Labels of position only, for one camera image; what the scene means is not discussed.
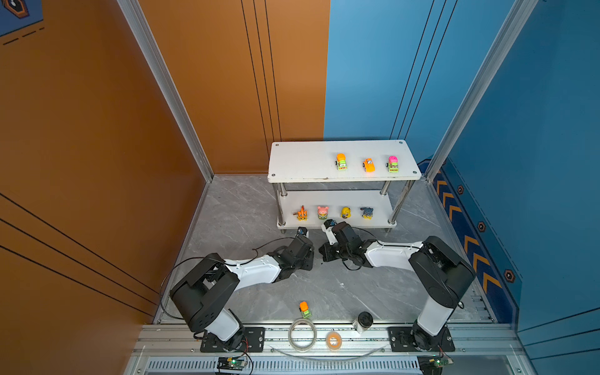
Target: orange tape roll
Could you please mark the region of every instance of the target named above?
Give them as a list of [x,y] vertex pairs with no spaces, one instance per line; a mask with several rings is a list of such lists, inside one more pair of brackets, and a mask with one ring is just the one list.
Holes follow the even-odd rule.
[[[335,344],[331,343],[331,339],[334,338],[335,339]],[[327,347],[330,350],[338,350],[339,348],[341,348],[341,336],[339,333],[335,332],[335,331],[331,331],[330,333],[327,334],[327,337],[325,338],[325,343],[327,344]]]

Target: blue wall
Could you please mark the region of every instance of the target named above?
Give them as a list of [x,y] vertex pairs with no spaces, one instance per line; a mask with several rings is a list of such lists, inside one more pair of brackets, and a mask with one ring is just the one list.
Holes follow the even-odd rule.
[[324,139],[405,138],[429,157],[512,3],[332,0]]
[[593,368],[597,351],[562,354],[600,349],[582,333],[600,329],[598,17],[596,0],[538,2],[450,154],[520,274],[541,375]]

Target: pink pig figurine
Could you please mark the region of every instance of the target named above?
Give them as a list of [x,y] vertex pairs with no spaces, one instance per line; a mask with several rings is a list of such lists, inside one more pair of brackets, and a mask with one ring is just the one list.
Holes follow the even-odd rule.
[[327,212],[328,212],[328,210],[329,210],[329,207],[318,206],[317,207],[317,214],[319,215],[319,219],[321,219],[321,220],[327,219]]

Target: marble floor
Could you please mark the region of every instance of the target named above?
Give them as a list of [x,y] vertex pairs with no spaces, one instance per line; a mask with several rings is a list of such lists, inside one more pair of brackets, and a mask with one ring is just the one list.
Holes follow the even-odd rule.
[[[393,182],[389,195],[395,203],[403,182]],[[381,182],[287,184],[288,190],[379,190]],[[417,181],[400,215],[398,226],[386,233],[371,232],[381,241],[415,242],[435,235],[446,243],[454,236],[447,227],[447,217],[439,201],[435,201],[422,181]],[[368,234],[358,231],[363,239]],[[291,230],[282,235],[277,229],[277,207],[274,191],[264,175],[216,175],[208,188],[198,222],[182,259],[217,252],[223,258],[249,259],[252,248],[276,238],[293,236]],[[376,320],[412,323],[421,312],[427,293],[412,271],[387,267],[348,271],[341,261],[323,263],[318,248],[326,241],[319,230],[310,232],[315,245],[312,271],[296,271],[290,278],[274,284],[258,284],[233,294],[227,308],[244,323],[263,320],[290,321],[300,317],[298,305],[307,301],[314,320],[353,320],[360,312],[369,311]],[[260,255],[290,242],[289,239],[269,244]],[[196,263],[187,262],[174,273],[180,280]],[[453,322],[489,322],[479,301],[479,289],[472,286],[465,294],[465,309],[457,309]],[[180,316],[169,300],[167,311]],[[162,323],[180,323],[166,316]]]

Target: orange toy car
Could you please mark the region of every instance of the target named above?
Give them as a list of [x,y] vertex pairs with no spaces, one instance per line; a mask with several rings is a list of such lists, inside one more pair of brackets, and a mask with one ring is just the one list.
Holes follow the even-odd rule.
[[375,164],[373,164],[373,159],[371,158],[366,159],[362,166],[365,167],[367,172],[375,172]]

